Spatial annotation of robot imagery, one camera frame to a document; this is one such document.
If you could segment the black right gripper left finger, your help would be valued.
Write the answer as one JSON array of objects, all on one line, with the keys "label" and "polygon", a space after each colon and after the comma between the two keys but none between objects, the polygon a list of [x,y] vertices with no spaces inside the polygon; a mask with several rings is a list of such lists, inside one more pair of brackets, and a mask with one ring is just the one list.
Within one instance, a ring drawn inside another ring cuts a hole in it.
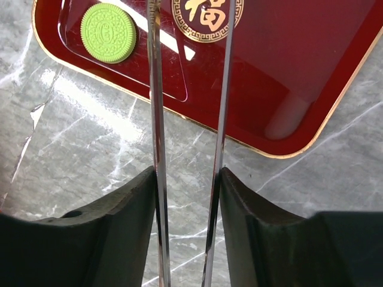
[{"label": "black right gripper left finger", "polygon": [[60,218],[1,215],[2,286],[140,286],[155,210],[155,172]]}]

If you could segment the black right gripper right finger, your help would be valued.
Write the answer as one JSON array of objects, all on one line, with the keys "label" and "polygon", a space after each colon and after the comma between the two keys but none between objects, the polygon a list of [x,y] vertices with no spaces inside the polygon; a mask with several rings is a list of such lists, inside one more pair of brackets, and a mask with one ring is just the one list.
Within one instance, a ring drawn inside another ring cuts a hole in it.
[{"label": "black right gripper right finger", "polygon": [[221,171],[220,205],[232,286],[381,286],[382,213],[303,218]]}]

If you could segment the green sandwich cookie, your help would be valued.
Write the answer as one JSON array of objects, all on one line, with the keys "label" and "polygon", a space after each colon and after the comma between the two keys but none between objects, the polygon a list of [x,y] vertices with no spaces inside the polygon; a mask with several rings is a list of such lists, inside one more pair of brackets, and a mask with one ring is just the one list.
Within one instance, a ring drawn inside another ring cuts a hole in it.
[{"label": "green sandwich cookie", "polygon": [[92,5],[81,19],[81,41],[86,51],[104,63],[120,63],[136,45],[136,27],[127,12],[110,3]]}]

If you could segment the metal serving tongs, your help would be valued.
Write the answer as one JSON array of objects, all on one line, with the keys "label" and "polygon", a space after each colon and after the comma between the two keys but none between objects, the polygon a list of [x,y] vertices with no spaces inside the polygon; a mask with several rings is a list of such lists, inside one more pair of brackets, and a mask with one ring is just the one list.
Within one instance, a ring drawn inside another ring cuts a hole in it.
[{"label": "metal serving tongs", "polygon": [[[163,118],[162,59],[160,41],[160,1],[147,1],[147,51],[150,76],[151,120],[153,135],[153,159],[156,173],[156,216],[159,248],[159,285],[171,285],[169,254],[168,204],[166,185],[165,128]],[[226,135],[227,110],[230,94],[230,76],[232,65],[233,34],[235,29],[236,2],[230,2],[229,28],[221,88],[220,113],[215,147],[214,174],[212,179],[209,218],[206,235],[205,262],[202,286],[212,285],[214,265],[215,234],[218,217],[221,187],[221,169],[223,166],[224,140]]]}]

